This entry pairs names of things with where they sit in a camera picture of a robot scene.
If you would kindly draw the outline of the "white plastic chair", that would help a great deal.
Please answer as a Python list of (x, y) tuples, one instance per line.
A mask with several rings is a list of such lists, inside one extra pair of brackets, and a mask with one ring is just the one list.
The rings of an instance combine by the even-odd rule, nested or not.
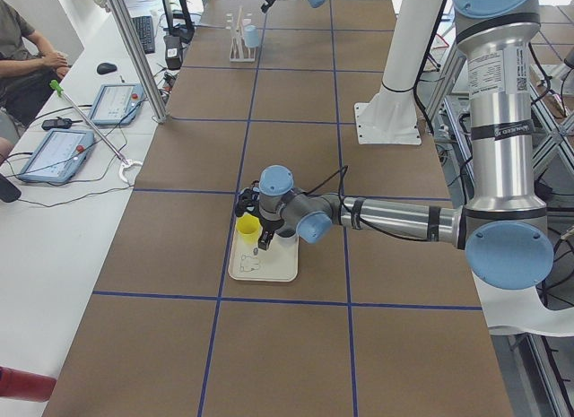
[(475, 274), (473, 278), (490, 334), (573, 336), (573, 308), (548, 309), (536, 287), (508, 291), (490, 286)]

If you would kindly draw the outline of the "light blue cup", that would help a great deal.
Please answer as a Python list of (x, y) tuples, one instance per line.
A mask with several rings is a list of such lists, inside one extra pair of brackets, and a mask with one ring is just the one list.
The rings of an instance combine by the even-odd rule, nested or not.
[(260, 36), (258, 28), (253, 24), (243, 27), (243, 41), (247, 48), (258, 48), (260, 46)]

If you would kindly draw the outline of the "red fire extinguisher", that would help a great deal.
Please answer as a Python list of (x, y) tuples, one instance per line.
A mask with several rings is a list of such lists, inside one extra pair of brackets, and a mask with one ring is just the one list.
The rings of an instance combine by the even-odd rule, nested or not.
[(56, 383), (49, 376), (1, 368), (1, 397), (43, 403), (51, 397)]

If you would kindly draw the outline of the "seated person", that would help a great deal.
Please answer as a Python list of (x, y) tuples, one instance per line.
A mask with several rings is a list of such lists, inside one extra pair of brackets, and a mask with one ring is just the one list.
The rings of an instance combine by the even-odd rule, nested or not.
[(1, 108), (29, 126), (70, 71), (65, 55), (6, 1), (1, 2)]

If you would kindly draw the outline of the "grey cup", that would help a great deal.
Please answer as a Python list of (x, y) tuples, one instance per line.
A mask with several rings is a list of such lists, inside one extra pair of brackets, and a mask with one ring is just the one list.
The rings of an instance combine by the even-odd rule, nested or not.
[(284, 247), (293, 246), (298, 242), (298, 235), (295, 229), (283, 226), (274, 234), (274, 240)]

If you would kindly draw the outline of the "cream plastic tray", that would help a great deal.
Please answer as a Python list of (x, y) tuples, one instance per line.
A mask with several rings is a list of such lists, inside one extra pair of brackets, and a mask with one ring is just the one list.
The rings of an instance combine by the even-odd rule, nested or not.
[(228, 274), (238, 281), (291, 282), (298, 274), (298, 242), (282, 246), (272, 240), (268, 250), (260, 250), (256, 244), (246, 243), (233, 232)]

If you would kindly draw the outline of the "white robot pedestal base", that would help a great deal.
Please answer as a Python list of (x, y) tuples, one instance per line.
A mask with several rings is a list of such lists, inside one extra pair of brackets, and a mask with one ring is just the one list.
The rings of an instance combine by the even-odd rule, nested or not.
[(380, 89), (370, 102), (354, 105), (358, 143), (422, 143), (417, 128), (415, 86), (446, 1), (402, 1)]

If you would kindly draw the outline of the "near teach pendant tablet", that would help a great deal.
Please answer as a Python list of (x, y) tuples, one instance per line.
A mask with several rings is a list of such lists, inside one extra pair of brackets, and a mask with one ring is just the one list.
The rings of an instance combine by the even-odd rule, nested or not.
[(30, 183), (64, 184), (81, 168), (94, 142), (92, 130), (49, 130), (16, 177)]

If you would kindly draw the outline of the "aluminium frame post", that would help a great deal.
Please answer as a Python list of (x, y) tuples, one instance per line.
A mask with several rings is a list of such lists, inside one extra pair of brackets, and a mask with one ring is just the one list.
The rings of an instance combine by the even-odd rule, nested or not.
[(126, 47), (126, 51), (135, 67), (140, 84), (143, 86), (143, 90), (152, 107), (153, 115), (155, 116), (156, 121), (162, 124), (167, 118), (165, 103), (152, 76), (152, 71), (149, 67), (144, 49), (136, 34), (132, 18), (126, 4), (124, 0), (106, 1), (114, 17), (119, 34)]

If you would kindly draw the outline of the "black monitor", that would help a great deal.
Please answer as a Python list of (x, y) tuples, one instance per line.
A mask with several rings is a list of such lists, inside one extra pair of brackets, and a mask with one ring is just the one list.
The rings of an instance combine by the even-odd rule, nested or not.
[(195, 25), (187, 7), (187, 0), (161, 0), (170, 36), (178, 37), (184, 44), (189, 44), (195, 34)]

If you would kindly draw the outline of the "teach pendant tablet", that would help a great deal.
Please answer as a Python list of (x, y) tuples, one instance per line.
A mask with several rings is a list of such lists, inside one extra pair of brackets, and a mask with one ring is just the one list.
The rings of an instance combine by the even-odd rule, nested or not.
[(128, 125), (144, 99), (144, 88), (139, 83), (101, 85), (89, 118), (96, 126)]
[(64, 184), (81, 168), (94, 142), (92, 130), (49, 130), (16, 177), (30, 183)]

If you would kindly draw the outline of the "metal grabber stick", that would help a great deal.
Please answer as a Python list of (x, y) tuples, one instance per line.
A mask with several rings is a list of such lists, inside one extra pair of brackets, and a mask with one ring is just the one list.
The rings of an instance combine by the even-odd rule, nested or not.
[(129, 183), (128, 178), (125, 175), (125, 172), (128, 169), (133, 167), (141, 167), (143, 163), (141, 161), (134, 161), (132, 159), (128, 159), (125, 155), (105, 136), (100, 129), (91, 121), (91, 119), (82, 111), (82, 109), (68, 96), (68, 94), (63, 90), (61, 85), (57, 80), (51, 80), (49, 83), (49, 87), (57, 93), (60, 98), (65, 99), (74, 110), (80, 115), (81, 119), (93, 130), (96, 135), (100, 138), (102, 142), (104, 142), (111, 151), (115, 154), (115, 156), (119, 159), (119, 171), (118, 176), (119, 178), (126, 184)]

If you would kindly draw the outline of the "black label box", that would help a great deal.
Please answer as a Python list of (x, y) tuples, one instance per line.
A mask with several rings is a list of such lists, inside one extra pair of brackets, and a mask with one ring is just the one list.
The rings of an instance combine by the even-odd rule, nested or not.
[(178, 70), (183, 63), (183, 48), (179, 36), (165, 35), (165, 62), (169, 70)]

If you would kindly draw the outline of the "yellow cup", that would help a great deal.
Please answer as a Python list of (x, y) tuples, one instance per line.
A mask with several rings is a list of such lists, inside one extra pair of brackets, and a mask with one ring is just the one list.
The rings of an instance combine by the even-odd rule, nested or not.
[(256, 244), (261, 234), (259, 219), (250, 213), (244, 213), (236, 220), (235, 229), (248, 244)]

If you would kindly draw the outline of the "black computer mouse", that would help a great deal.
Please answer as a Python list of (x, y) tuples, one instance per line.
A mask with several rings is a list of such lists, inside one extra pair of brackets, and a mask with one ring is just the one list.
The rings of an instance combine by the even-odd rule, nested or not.
[(97, 65), (96, 72), (99, 75), (110, 74), (117, 71), (117, 66), (109, 63), (103, 62)]

